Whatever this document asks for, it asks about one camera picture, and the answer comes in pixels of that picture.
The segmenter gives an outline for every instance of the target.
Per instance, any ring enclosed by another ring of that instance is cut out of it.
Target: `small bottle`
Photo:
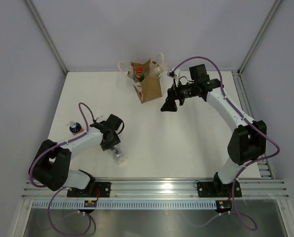
[[[113,156],[114,161],[117,164],[122,164],[125,162],[124,155],[119,147],[119,145],[113,146],[109,148],[109,152]]]
[[[138,67],[135,71],[135,80],[142,82],[144,80],[144,73],[143,73],[143,68]]]
[[[78,122],[70,121],[68,125],[69,125],[69,130],[70,132],[72,132],[73,135],[76,135],[84,131],[82,126]]]

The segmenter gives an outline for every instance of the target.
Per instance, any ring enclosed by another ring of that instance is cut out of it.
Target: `bottle with red cap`
[[[142,67],[137,67],[135,73],[135,80],[142,82],[144,80],[144,72],[143,72],[143,68]]]

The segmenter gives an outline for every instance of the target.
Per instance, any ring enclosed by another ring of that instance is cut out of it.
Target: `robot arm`
[[[115,151],[114,146],[120,143],[116,131],[121,124],[124,125],[119,117],[110,115],[106,121],[91,124],[89,131],[85,132],[86,135],[77,140],[69,143],[45,140],[41,144],[35,159],[47,149],[57,144],[64,144],[48,152],[37,162],[33,167],[33,178],[53,191],[61,187],[70,187],[84,190],[86,194],[90,195],[93,191],[95,178],[84,171],[69,169],[70,161],[83,151],[96,145],[100,145],[103,151],[107,149]]]
[[[234,108],[225,100],[221,92],[221,82],[218,79],[210,80],[204,64],[191,67],[189,70],[192,82],[184,85],[179,81],[179,70],[176,70],[175,74],[168,72],[168,76],[174,79],[174,83],[168,89],[168,97],[161,111],[176,112],[178,108],[175,100],[179,100],[180,106],[182,106],[185,98],[198,96],[213,106],[225,120],[232,131],[232,137],[227,147],[229,158],[223,168],[214,176],[213,182],[219,189],[222,185],[233,182],[235,175],[244,166],[244,163],[257,159],[265,153],[266,140],[243,121]],[[266,125],[263,121],[254,121],[241,108],[238,106],[236,108],[249,122],[266,134]]]

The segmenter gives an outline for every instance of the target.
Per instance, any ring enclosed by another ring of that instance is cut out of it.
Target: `gray wall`
[[[243,77],[256,117],[281,146],[274,171],[294,203],[294,0],[284,1]]]
[[[8,235],[64,75],[21,0],[0,0],[0,237]]]
[[[171,67],[201,55],[237,69],[274,0],[33,2],[70,71],[117,71],[160,51]]]

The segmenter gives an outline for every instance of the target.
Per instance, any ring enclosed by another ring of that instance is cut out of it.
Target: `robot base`
[[[220,191],[217,191],[213,185],[212,181],[208,182],[197,182],[197,193],[199,198],[228,198],[230,196],[232,183],[223,184],[223,187]],[[242,197],[240,184],[236,182],[235,185],[235,198]]]
[[[223,184],[220,181],[218,174],[216,173],[214,175],[213,181],[199,181],[196,183],[197,193],[199,198],[229,198],[232,184],[233,183]],[[232,194],[232,197],[233,196],[235,196],[235,198],[242,197],[240,184],[237,181],[235,183],[235,193]]]
[[[68,190],[67,197],[68,198],[96,198],[97,194],[95,190],[98,189],[100,192],[100,198],[109,198],[111,191],[111,183],[110,182],[95,182],[94,189],[91,193],[85,192],[84,190],[71,188]]]

